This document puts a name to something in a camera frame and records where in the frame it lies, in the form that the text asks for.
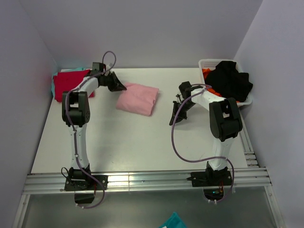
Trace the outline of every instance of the metal frame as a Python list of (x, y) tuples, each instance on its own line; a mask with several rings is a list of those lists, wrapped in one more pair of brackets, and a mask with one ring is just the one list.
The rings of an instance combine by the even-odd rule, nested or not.
[[(271, 180), (266, 168), (259, 168), (253, 151), (246, 125), (241, 114), (243, 130), (240, 132), (243, 150), (248, 168), (235, 169), (234, 188), (265, 187), (269, 205), (278, 228), (285, 228), (278, 203), (272, 190)], [(190, 177), (192, 171), (148, 171), (148, 172), (111, 172), (94, 173), (108, 175), (107, 192), (121, 191), (158, 191), (158, 190), (189, 190), (194, 189)], [(14, 221), (14, 228), (20, 228), (27, 210), (31, 194), (74, 194), (74, 191), (64, 191), (65, 178), (60, 173), (32, 174), (26, 179), (19, 208)]]

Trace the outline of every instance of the orange cloth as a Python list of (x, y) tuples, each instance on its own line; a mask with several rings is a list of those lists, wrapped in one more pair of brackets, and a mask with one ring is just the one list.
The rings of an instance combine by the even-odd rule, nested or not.
[[(204, 75), (204, 80), (206, 80), (208, 74), (211, 72), (211, 70), (208, 68), (208, 69), (203, 69), (203, 75)], [(216, 95), (216, 96), (220, 96), (222, 97), (222, 95), (218, 92), (216, 92), (214, 89), (207, 89), (209, 92), (211, 92), (212, 94)]]

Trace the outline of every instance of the black cloth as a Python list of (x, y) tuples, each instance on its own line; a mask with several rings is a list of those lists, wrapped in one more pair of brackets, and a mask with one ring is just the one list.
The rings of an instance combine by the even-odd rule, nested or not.
[(243, 102), (253, 85), (249, 82), (249, 74), (239, 73), (236, 65), (236, 62), (221, 61), (215, 70), (208, 74), (205, 83), (212, 86), (223, 97), (233, 97), (237, 101)]

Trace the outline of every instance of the red cloth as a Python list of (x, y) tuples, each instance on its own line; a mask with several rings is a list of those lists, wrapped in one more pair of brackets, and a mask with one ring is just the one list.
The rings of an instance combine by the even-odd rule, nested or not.
[(57, 76), (54, 76), (55, 100), (62, 102), (62, 93), (78, 86), (89, 72), (90, 70), (59, 72)]

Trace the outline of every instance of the gray floor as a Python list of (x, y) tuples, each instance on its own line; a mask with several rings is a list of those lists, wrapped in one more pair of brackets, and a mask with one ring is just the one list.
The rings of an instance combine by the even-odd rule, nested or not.
[(175, 211), (189, 228), (275, 227), (264, 188), (237, 188), (218, 205), (201, 189), (107, 193), (95, 209), (75, 207), (74, 195), (33, 195), (24, 228), (157, 228)]

